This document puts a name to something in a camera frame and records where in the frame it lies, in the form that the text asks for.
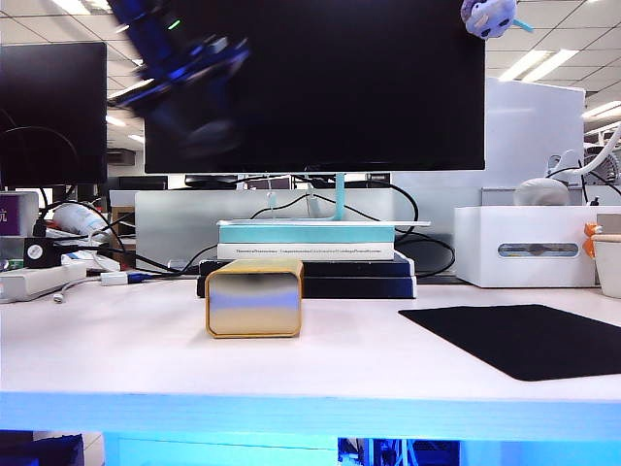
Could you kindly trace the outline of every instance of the gold metal box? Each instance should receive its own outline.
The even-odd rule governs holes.
[[[239,259],[205,280],[215,338],[293,337],[302,327],[302,261]]]

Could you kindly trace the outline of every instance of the ceiling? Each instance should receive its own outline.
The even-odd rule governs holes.
[[[488,76],[499,77],[529,50],[580,50],[539,83],[584,87],[588,109],[621,101],[621,0],[519,0],[518,17],[533,25],[534,32],[513,27],[502,38],[488,41]],[[71,16],[51,0],[0,0],[2,44],[105,41],[109,93],[138,81],[132,60],[140,56],[116,30],[110,14]],[[108,125],[109,146],[141,150],[142,144],[128,136],[144,135],[142,121],[129,112],[113,110],[111,115],[127,126]],[[619,119],[621,115],[589,120],[586,128]]]

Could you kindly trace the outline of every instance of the floor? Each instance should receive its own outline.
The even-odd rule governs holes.
[[[84,466],[103,466],[104,438],[99,432],[35,432],[34,440],[63,435],[78,435],[80,433],[82,433],[82,441],[84,442]]]

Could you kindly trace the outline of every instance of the white desk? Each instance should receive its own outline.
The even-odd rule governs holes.
[[[63,305],[3,306],[0,428],[621,440],[621,376],[519,382],[397,314],[539,303],[621,326],[598,289],[307,300],[300,338],[268,340],[212,339],[194,291],[88,283]]]

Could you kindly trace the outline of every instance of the black monitor screen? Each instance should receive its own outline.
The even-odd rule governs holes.
[[[105,118],[105,44],[0,49],[0,172],[4,185],[104,181]],[[15,131],[16,127],[26,129]]]
[[[484,43],[461,3],[173,1],[181,32],[247,38],[250,56],[225,92],[196,83],[165,106],[191,130],[225,114],[233,144],[188,150],[148,118],[147,171],[483,169]]]

